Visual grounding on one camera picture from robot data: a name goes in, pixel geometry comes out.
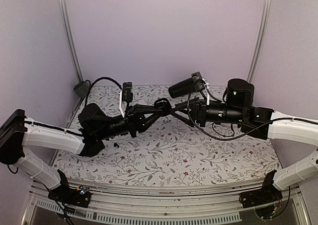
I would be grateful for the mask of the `black round earbud case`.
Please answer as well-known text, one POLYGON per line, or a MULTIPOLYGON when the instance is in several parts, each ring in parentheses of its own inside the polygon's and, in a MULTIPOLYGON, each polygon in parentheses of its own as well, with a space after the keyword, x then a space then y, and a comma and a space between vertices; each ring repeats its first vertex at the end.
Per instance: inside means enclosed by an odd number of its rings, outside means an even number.
POLYGON ((167 98, 159 98, 155 101, 154 107, 156 109, 160 109, 163 116, 167 116, 170 114, 170 110, 172 109, 171 104, 167 98))

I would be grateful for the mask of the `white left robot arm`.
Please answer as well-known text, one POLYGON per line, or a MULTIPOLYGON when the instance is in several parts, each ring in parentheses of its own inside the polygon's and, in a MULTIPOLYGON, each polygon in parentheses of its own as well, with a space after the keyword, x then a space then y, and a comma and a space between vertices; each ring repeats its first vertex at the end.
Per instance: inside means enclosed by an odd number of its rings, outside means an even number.
POLYGON ((45 125, 16 110, 0 129, 0 161, 14 165, 42 182, 63 202, 74 198, 72 188, 63 181, 63 175, 50 168, 30 147, 63 150, 83 157, 94 157, 104 149, 104 140, 146 131, 165 114, 154 106, 130 106, 126 116, 106 116, 95 104, 87 105, 79 114, 81 128, 71 130, 45 125))

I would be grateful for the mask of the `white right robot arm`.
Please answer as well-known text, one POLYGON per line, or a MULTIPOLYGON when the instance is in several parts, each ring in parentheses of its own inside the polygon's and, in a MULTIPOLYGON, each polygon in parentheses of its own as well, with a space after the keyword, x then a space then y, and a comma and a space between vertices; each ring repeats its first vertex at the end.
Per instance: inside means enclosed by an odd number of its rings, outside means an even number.
POLYGON ((187 97, 176 105, 188 118, 179 117, 191 127, 204 132, 207 122, 237 125, 241 135, 215 137, 219 141, 232 141, 244 136, 270 139, 284 168, 268 173, 257 192, 261 203, 268 203, 287 187, 298 184, 309 188, 318 180, 318 108, 297 97, 285 97, 282 92, 270 91, 267 105, 253 106, 253 84, 239 78, 228 81, 222 99, 214 97, 204 79, 192 77, 171 86, 172 98, 187 97))

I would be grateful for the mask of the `black cylindrical speaker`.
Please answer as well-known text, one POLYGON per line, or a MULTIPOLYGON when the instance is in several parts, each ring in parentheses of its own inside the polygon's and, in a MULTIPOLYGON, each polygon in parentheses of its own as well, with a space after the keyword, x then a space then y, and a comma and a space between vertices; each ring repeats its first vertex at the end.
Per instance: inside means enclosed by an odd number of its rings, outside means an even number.
POLYGON ((168 88, 169 95, 172 98, 178 98, 181 96, 188 95, 190 92, 191 93, 196 92, 196 88, 193 85, 195 83, 195 81, 196 81, 196 79, 191 77, 191 78, 185 79, 177 84, 170 86, 168 88))

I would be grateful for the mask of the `floral patterned table mat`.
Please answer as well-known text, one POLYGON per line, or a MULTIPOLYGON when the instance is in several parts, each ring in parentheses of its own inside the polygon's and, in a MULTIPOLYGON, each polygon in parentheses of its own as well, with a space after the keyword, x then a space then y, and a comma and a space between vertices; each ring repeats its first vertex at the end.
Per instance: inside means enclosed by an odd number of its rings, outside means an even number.
POLYGON ((262 179, 281 167, 270 141, 240 135, 236 126, 207 123, 204 132, 172 117, 159 118, 146 132, 105 141, 94 157, 59 151, 53 166, 68 178, 132 186, 201 186, 262 179))

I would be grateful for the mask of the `grey mug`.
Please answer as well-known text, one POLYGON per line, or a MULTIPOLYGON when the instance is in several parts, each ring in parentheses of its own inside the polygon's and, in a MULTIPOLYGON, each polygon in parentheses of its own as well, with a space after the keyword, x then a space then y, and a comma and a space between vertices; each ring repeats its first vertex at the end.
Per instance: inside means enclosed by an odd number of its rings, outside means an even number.
POLYGON ((73 91, 80 98, 85 98, 88 94, 89 88, 91 86, 90 80, 80 81, 73 87, 73 91))

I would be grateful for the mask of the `aluminium front rail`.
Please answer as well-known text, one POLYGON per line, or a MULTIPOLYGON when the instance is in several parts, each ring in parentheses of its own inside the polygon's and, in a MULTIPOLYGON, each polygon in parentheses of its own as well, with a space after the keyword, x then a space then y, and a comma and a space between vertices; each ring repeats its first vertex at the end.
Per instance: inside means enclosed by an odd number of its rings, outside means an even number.
POLYGON ((310 225, 298 185, 283 191, 274 218, 274 203, 244 208, 243 192, 259 189, 262 180, 219 185, 144 187, 70 179, 71 187, 88 186, 87 208, 73 207, 75 225, 310 225))

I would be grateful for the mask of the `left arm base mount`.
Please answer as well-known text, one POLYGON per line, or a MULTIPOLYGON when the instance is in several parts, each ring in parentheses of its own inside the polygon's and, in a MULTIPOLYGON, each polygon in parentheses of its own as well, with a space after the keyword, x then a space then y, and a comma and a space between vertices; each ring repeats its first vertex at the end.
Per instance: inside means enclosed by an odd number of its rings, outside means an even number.
POLYGON ((61 179, 60 185, 53 190, 49 190, 48 198, 56 202, 61 202, 63 205, 67 204, 88 208, 91 200, 89 187, 80 185, 77 188, 71 188, 65 174, 60 170, 57 170, 57 172, 61 179))

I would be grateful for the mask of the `right aluminium frame post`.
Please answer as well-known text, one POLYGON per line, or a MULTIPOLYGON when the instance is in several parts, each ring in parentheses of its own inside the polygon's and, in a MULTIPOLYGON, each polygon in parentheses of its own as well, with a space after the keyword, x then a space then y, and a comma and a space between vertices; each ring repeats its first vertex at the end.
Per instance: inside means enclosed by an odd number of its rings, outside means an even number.
POLYGON ((253 79, 256 73, 257 64, 260 57, 261 48, 262 48, 262 44, 263 44, 263 40, 264 40, 264 36, 266 32, 266 27, 268 23, 268 18, 270 14, 270 8, 271 8, 271 0, 263 0, 258 35, 256 38, 256 43, 255 43, 255 47, 254 47, 254 51, 253 51, 253 55, 251 59, 251 64, 250 64, 247 79, 246 79, 249 83, 253 82, 253 79))

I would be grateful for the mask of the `aluminium frame post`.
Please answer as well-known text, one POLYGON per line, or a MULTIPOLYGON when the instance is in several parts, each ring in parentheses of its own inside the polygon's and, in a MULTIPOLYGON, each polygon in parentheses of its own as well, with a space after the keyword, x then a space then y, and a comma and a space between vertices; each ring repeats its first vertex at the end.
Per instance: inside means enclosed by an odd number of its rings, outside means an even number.
POLYGON ((260 57, 261 48, 262 48, 262 44, 263 44, 263 40, 264 40, 264 36, 266 32, 266 27, 268 23, 268 18, 270 14, 270 8, 271 8, 271 0, 263 0, 258 35, 256 38, 256 43, 255 43, 255 47, 254 47, 254 51, 253 51, 253 55, 251 59, 251 64, 250 64, 247 79, 246 79, 249 83, 253 82, 253 79, 256 73, 257 64, 260 57))
POLYGON ((74 70, 75 70, 75 74, 78 81, 83 81, 83 76, 82 76, 82 72, 81 72, 81 68, 80 68, 80 64, 79 64, 79 60, 78 60, 78 56, 76 52, 76 47, 75 47, 75 43, 74 43, 74 39, 72 35, 72 29, 71 29, 71 24, 70 24, 68 9, 67 9, 67 1, 58 0, 58 3, 59 3, 62 22, 63 22, 67 44, 70 51, 70 56, 71 56, 74 70))

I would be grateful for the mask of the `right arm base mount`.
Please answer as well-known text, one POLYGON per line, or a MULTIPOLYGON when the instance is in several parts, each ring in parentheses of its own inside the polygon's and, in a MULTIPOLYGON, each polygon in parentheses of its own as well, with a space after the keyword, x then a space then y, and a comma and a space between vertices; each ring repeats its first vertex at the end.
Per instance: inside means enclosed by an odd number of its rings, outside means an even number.
POLYGON ((239 202, 243 208, 260 206, 283 198, 281 190, 273 186, 273 178, 276 172, 276 170, 271 171, 265 176, 260 189, 240 193, 239 202))

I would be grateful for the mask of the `left aluminium frame post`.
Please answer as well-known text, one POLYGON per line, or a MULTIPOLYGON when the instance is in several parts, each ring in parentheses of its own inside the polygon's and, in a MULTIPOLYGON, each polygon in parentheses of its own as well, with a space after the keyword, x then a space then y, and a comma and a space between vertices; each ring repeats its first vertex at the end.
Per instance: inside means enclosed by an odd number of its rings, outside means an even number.
POLYGON ((83 76, 82 76, 82 72, 81 72, 81 68, 80 68, 80 64, 79 64, 79 60, 78 60, 78 56, 76 52, 76 47, 75 47, 75 43, 74 43, 74 39, 72 35, 72 29, 71 29, 71 24, 70 24, 68 9, 67 9, 67 1, 58 0, 58 3, 59 3, 62 22, 63 22, 67 44, 70 51, 70 56, 71 56, 74 70, 75 70, 75 74, 78 81, 83 81, 83 76))

